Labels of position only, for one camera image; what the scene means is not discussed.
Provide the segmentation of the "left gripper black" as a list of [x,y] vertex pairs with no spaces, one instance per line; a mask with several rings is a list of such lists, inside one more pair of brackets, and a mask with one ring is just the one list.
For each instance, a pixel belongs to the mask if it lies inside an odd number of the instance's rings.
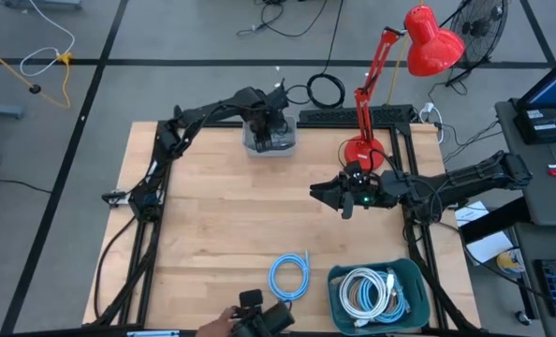
[[274,136],[270,136],[267,142],[258,136],[269,136],[271,133],[284,135],[288,131],[288,124],[283,114],[283,109],[288,106],[284,82],[277,83],[268,94],[261,89],[255,89],[254,93],[257,102],[251,104],[250,115],[245,121],[255,135],[255,149],[258,153],[264,153],[266,150],[276,151],[278,142]]

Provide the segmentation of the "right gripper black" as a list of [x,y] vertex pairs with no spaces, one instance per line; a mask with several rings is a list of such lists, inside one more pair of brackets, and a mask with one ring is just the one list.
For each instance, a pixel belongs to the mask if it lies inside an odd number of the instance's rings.
[[350,219],[354,206],[364,209],[392,208],[402,195],[402,175],[396,170],[385,170],[381,175],[362,170],[360,162],[347,164],[342,177],[310,185],[310,194],[332,209],[343,208],[341,217]]

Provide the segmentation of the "grey plastic bin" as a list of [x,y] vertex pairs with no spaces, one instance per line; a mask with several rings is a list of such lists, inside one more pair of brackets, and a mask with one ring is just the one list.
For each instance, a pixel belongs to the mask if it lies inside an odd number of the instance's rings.
[[297,144],[297,120],[295,117],[286,116],[280,125],[270,128],[266,134],[266,142],[270,136],[274,136],[277,140],[278,149],[276,151],[268,152],[266,150],[264,153],[256,151],[254,144],[256,133],[252,126],[252,122],[245,122],[242,128],[242,145],[250,157],[288,157],[294,154]]

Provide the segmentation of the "black perforated power strip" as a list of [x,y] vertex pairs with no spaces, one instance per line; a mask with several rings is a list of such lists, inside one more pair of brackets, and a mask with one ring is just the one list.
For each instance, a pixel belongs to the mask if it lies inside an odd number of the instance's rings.
[[[412,105],[390,105],[370,107],[373,125],[392,125],[409,123],[414,114]],[[332,110],[302,110],[300,121],[307,124],[352,124],[358,123],[355,108],[338,108]]]

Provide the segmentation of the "teal plastic bin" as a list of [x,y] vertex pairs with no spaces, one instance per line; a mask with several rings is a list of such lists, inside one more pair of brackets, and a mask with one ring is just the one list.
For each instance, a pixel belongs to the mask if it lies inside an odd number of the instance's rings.
[[328,274],[328,293],[332,321],[344,335],[416,330],[431,316],[422,274],[408,258],[335,266]]

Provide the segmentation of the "white paper sheet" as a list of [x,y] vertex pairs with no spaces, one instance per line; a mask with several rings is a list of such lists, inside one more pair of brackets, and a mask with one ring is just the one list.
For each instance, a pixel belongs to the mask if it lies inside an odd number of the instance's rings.
[[503,231],[499,231],[476,242],[468,242],[466,247],[477,262],[485,263],[515,245]]
[[481,201],[478,201],[456,210],[455,217],[458,226],[462,227],[469,222],[487,215],[489,212],[486,206]]

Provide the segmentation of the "person's hand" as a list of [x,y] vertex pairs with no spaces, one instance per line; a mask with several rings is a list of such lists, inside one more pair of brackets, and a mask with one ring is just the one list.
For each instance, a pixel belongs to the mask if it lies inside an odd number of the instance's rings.
[[228,337],[235,326],[236,310],[227,307],[216,319],[198,328],[196,337]]

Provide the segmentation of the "red desk lamp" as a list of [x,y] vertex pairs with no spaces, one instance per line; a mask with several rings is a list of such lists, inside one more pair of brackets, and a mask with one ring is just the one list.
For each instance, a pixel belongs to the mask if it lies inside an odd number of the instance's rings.
[[461,38],[440,27],[432,9],[425,5],[412,7],[407,12],[403,29],[388,26],[383,29],[366,80],[354,92],[359,135],[344,146],[345,162],[357,163],[365,171],[379,168],[385,160],[384,147],[373,134],[370,102],[391,47],[404,36],[411,39],[407,65],[409,73],[415,77],[429,77],[451,68],[465,49]]

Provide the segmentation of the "round printed disc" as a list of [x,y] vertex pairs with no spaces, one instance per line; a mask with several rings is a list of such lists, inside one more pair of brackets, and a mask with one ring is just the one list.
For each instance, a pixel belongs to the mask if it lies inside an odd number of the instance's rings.
[[500,253],[496,257],[496,265],[501,271],[508,274],[525,272],[525,263],[519,248],[512,248]]

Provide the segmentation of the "dark grey desk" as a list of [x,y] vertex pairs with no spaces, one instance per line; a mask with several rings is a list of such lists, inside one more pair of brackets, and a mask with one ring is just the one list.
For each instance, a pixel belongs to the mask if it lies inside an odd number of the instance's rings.
[[[465,241],[476,242],[491,234],[509,229],[512,240],[519,246],[526,272],[519,283],[542,292],[535,274],[537,259],[556,259],[556,226],[541,226],[532,221],[525,198],[520,197],[492,210],[487,215],[461,227]],[[523,311],[541,322],[547,337],[556,337],[556,317],[552,316],[546,301],[522,289]]]

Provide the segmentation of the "small black computer box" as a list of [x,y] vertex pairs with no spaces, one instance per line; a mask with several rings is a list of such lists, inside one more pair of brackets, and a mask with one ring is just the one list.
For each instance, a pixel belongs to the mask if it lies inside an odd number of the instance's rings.
[[528,145],[556,143],[556,109],[521,110],[514,124]]

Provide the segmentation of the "grey side desk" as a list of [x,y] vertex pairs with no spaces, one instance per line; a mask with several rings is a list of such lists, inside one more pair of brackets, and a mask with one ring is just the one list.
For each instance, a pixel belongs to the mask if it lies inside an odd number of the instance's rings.
[[541,226],[556,226],[556,176],[549,166],[556,164],[556,143],[528,145],[515,126],[517,112],[509,101],[494,105],[505,141],[512,154],[519,155],[533,174],[522,190],[532,221]]

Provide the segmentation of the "black floor fan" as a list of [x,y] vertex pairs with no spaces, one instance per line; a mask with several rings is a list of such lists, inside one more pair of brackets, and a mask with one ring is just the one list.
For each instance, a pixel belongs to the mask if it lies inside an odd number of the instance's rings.
[[462,73],[449,78],[445,87],[468,76],[472,70],[490,62],[491,54],[505,29],[509,0],[461,0],[457,9],[440,24],[461,38],[464,54],[456,67]]

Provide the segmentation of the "silver metal bracket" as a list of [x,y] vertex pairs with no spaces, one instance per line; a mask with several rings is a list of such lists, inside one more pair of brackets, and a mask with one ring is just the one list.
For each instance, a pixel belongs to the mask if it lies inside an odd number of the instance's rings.
[[180,337],[179,330],[139,330],[129,331],[125,337]]

